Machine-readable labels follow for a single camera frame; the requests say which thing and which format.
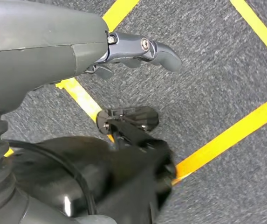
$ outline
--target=yellow stripe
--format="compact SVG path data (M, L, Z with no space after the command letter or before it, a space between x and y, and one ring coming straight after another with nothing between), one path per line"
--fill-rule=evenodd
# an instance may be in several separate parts
M7 157L7 156L10 156L13 153L14 153L14 151L12 149L9 148L9 150L6 154L5 154L4 156Z
M247 3L244 0L231 0L231 2L267 46L267 27L256 15Z
M66 89L66 91L75 100L81 109L86 112L93 122L96 122L96 116L97 113L102 111L101 107L96 103L90 95L89 95L75 78L63 80L58 84L56 84L56 86L60 89Z
M267 123L267 102L200 148L176 166L177 179L187 177Z
M109 26L109 32L112 32L139 2L139 0L116 0L103 18Z

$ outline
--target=gray carpet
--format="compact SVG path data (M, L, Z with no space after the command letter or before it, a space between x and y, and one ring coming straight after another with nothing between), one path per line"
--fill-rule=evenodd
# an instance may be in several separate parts
M112 0L49 0L103 15ZM267 1L248 3L267 25ZM150 105L154 135L179 162L267 101L267 48L229 1L141 0L118 31L168 43L182 59L176 74L144 64L78 80L102 107ZM99 135L65 91L45 86L6 115L8 138L40 141ZM176 185L160 224L267 224L267 125Z

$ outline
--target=metal screw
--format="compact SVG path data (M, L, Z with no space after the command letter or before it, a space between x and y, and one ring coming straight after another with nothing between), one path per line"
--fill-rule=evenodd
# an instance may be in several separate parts
M117 42L117 39L115 36L110 35L110 36L107 37L107 42L109 44L113 44L113 43Z
M105 123L104 127L108 130L109 128L109 124L109 123Z
M148 51L149 48L150 47L150 43L149 42L148 39L144 37L141 39L141 46L142 50Z

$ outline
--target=black cable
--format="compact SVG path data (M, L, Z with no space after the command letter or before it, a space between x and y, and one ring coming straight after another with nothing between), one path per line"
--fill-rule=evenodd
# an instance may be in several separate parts
M53 159L62 165L66 171L69 173L70 175L73 176L75 180L76 180L79 187L82 190L83 194L84 195L85 201L87 205L87 213L89 215L96 215L96 205L94 198L90 191L87 181L81 175L81 173L75 167L72 163L69 160L63 157L60 154L57 154L54 151L49 150L47 148L41 147L37 144L32 144L29 142L25 141L18 141L18 140L5 140L9 143L11 147L15 148L23 148L25 150L31 150L33 152L37 152L39 154L42 154L44 156Z

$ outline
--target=gray plastic panel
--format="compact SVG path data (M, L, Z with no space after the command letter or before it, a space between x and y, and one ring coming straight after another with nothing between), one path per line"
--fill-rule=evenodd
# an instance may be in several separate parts
M27 210L19 224L78 224L78 222L30 197Z
M35 2L0 0L0 50L107 42L101 17Z
M0 224L19 224L25 214L28 199L16 190L8 203L0 209Z
M30 90L75 72L71 46L0 51L0 111L16 109Z
M107 43L75 44L72 47L76 58L75 76L78 76L87 69L87 58L93 61L100 59L98 49L107 49Z

